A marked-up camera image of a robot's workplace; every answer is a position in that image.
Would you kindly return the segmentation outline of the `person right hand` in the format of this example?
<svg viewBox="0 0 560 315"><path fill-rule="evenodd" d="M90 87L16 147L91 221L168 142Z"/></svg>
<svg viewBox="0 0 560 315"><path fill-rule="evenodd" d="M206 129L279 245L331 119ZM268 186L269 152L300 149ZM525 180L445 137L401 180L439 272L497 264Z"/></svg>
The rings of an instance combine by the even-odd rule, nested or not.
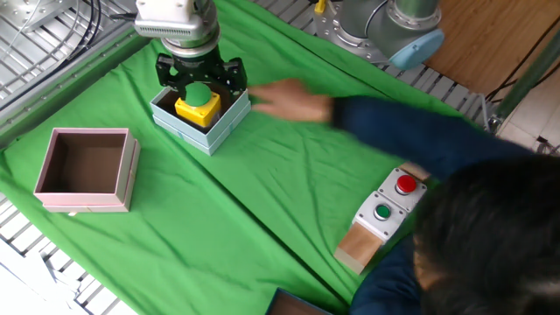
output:
<svg viewBox="0 0 560 315"><path fill-rule="evenodd" d="M293 122L328 123L333 116L333 99L312 94L296 79L253 86L248 93L259 102L253 110Z"/></svg>

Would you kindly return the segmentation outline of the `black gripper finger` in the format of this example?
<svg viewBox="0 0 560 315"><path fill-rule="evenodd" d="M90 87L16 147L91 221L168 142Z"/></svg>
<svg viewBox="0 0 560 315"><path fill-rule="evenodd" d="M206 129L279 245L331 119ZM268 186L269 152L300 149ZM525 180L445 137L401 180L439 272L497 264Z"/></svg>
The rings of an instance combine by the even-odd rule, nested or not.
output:
<svg viewBox="0 0 560 315"><path fill-rule="evenodd" d="M180 78L176 74L172 74L174 68L174 58L171 55L160 53L157 56L156 72L158 82L162 87L168 87L183 94L185 85L180 82Z"/></svg>
<svg viewBox="0 0 560 315"><path fill-rule="evenodd" d="M242 59L233 58L220 65L219 82L230 94L231 100L237 100L247 89L248 78Z"/></svg>

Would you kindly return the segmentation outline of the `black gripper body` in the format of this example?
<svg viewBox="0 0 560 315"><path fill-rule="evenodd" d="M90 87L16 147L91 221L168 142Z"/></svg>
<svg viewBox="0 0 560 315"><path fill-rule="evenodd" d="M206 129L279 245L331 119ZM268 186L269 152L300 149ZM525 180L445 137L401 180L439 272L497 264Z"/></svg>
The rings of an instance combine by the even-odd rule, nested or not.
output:
<svg viewBox="0 0 560 315"><path fill-rule="evenodd" d="M184 57L174 53L173 67L177 71L172 76L175 83L180 81L215 81L224 84L225 70L220 48L216 46L213 50L200 56Z"/></svg>

